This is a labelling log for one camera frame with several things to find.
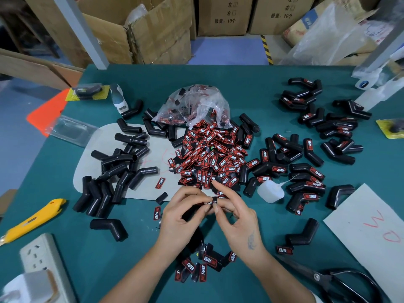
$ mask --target gray floor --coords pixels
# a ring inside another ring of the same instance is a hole
[[[290,48],[280,36],[266,38],[276,64]],[[258,35],[199,37],[191,42],[191,47],[190,65],[268,66]],[[41,58],[53,60],[49,56]],[[56,61],[69,64],[65,57]],[[26,121],[27,115],[57,93],[58,90],[20,79],[0,82],[0,195],[20,187],[45,141],[45,137]]]

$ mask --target black scissors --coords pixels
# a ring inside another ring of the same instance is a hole
[[[337,300],[336,302],[349,302],[349,303],[382,302],[382,292],[379,285],[377,285],[377,283],[371,277],[365,275],[364,273],[358,270],[351,268],[339,268],[339,269],[324,270],[323,274],[321,274],[317,271],[314,271],[310,268],[300,265],[299,263],[294,261],[290,256],[276,255],[276,257],[279,260],[291,266],[294,270],[296,270],[300,274],[310,279],[312,282],[315,282],[317,285],[320,285],[323,288],[323,295],[327,303],[334,303],[335,302],[334,299]],[[357,275],[367,284],[371,285],[371,288],[373,290],[371,300],[365,299],[362,295],[360,295],[351,287],[346,285],[343,281],[341,281],[337,276],[342,274]]]

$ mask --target white paper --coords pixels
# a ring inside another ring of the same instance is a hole
[[[144,125],[130,124],[130,126],[141,127],[146,131]],[[122,150],[125,148],[126,143],[115,140],[114,137],[116,133],[123,134],[117,123],[111,123],[99,128],[91,137],[88,145],[84,149],[73,176],[73,186],[78,192],[83,192],[82,178],[84,176],[90,175],[93,178],[97,178],[101,175],[101,162],[91,157],[91,152],[93,150],[112,155],[115,148]],[[177,137],[183,136],[184,133],[185,128],[177,128]],[[181,175],[170,172],[169,163],[167,161],[169,158],[175,157],[175,149],[167,138],[149,136],[147,141],[150,152],[139,159],[138,168],[157,166],[159,168],[159,173],[145,176],[136,186],[135,190],[128,189],[124,192],[123,197],[155,200],[163,192],[166,192],[168,197],[165,201],[170,201],[177,190],[181,187],[178,185]],[[161,177],[166,180],[161,189],[156,189],[155,186]],[[115,181],[112,182],[112,185],[115,188],[117,180],[115,179]],[[211,189],[203,190],[203,192],[206,193],[206,195],[214,195]]]
[[[394,210],[363,184],[324,222],[391,302],[404,302],[404,221]]]

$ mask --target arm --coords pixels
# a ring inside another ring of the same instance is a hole
[[[216,220],[232,251],[253,271],[273,303],[315,303],[313,294],[277,262],[261,240],[258,219],[239,195],[213,181],[213,186],[230,200],[213,204]],[[238,220],[231,225],[221,207],[232,211]]]
[[[164,271],[188,244],[210,205],[201,206],[188,222],[181,218],[182,215],[193,205],[210,201],[212,198],[198,188],[180,188],[164,209],[155,245],[100,303],[148,302]]]

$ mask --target tattoo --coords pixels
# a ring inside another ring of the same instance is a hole
[[[256,244],[254,243],[254,231],[251,233],[248,239],[248,245],[250,250],[254,250],[256,247]]]

